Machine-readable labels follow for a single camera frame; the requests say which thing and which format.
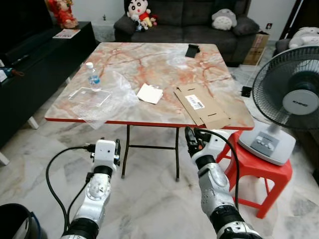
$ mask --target black cable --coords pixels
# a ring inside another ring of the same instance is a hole
[[[228,144],[228,146],[230,147],[232,153],[234,154],[235,156],[235,161],[236,161],[236,168],[237,168],[237,173],[236,173],[236,187],[235,187],[235,206],[237,208],[237,210],[239,210],[238,208],[238,182],[239,182],[239,160],[238,160],[238,157],[237,157],[237,153],[234,149],[234,147],[231,145],[231,143],[222,135],[218,134],[218,133],[215,133],[213,131],[209,131],[209,130],[206,130],[206,129],[201,129],[201,128],[194,128],[194,133],[195,135],[199,135],[200,132],[204,132],[204,133],[209,133],[209,134],[213,134],[219,138],[221,138],[223,141],[226,142],[226,144]]]
[[[71,202],[69,208],[68,208],[68,212],[67,212],[67,226],[70,226],[70,212],[71,212],[71,207],[73,206],[74,202],[77,200],[77,198],[80,196],[80,194],[82,193],[82,191],[85,189],[86,185],[88,185],[89,182],[85,182],[85,184],[83,185],[83,187],[81,188],[81,190],[78,192],[78,194],[74,197],[73,201]]]
[[[54,199],[56,200],[56,202],[60,205],[61,209],[62,209],[62,213],[63,213],[63,217],[64,217],[64,230],[63,230],[63,233],[65,233],[67,231],[67,213],[66,213],[66,210],[65,210],[65,207],[63,205],[63,203],[61,202],[61,200],[59,199],[59,197],[56,195],[56,193],[54,192],[52,186],[51,186],[51,183],[50,183],[50,178],[49,178],[49,169],[50,169],[50,166],[51,164],[53,163],[53,161],[59,156],[61,155],[62,153],[66,152],[66,151],[69,151],[69,150],[74,150],[74,149],[86,149],[86,147],[84,146],[78,146],[78,147],[71,147],[71,148],[67,148],[65,150],[62,150],[61,152],[59,152],[57,155],[55,155],[51,160],[50,162],[48,163],[47,167],[46,167],[46,171],[45,171],[45,179],[46,179],[46,183],[48,185],[48,188],[52,194],[52,196],[54,197]]]

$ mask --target marble floor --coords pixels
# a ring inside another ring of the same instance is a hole
[[[267,46],[262,63],[271,58],[274,45]],[[254,67],[229,68],[238,83],[252,85]],[[57,239],[63,230],[60,208],[45,183],[45,168],[50,158],[70,146],[94,143],[97,139],[119,138],[122,156],[126,127],[106,124],[93,130],[84,123],[47,122],[44,114],[61,87],[34,115],[40,127],[22,127],[1,149],[11,161],[0,166],[0,205],[20,203],[34,211],[49,239]],[[245,99],[252,115],[265,120],[251,99]],[[174,145],[174,130],[133,127],[132,142]],[[190,162],[183,134],[179,137],[180,182],[176,183],[174,152],[171,150],[130,149],[126,178],[118,172],[112,177],[111,199],[100,239],[213,239],[216,234],[200,208],[197,170]],[[293,177],[264,219],[256,210],[240,205],[243,218],[265,239],[317,239],[319,235],[319,187],[312,178],[313,166],[297,143],[291,157]],[[57,194],[68,205],[85,182],[90,170],[89,153],[76,150],[61,155],[52,165],[51,181]],[[262,179],[244,177],[239,195],[261,202],[266,192]],[[75,203],[72,215],[81,203]]]

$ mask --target bottle cap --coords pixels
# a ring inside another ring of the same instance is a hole
[[[85,65],[86,65],[86,67],[88,69],[92,69],[93,68],[93,63],[92,62],[87,62]]]

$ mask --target white paper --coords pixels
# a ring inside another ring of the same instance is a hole
[[[6,74],[3,70],[0,70],[0,82],[4,81],[6,79]]]
[[[163,90],[154,88],[153,86],[149,86],[147,84],[143,84],[137,96],[142,101],[156,105],[163,96]]]
[[[205,108],[204,104],[199,100],[199,98],[197,98],[196,95],[185,96],[185,98],[188,100],[194,110]]]

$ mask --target electrical outlet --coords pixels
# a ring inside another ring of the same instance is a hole
[[[267,30],[270,30],[272,27],[273,27],[272,23],[267,23],[267,25],[266,25],[266,29]]]

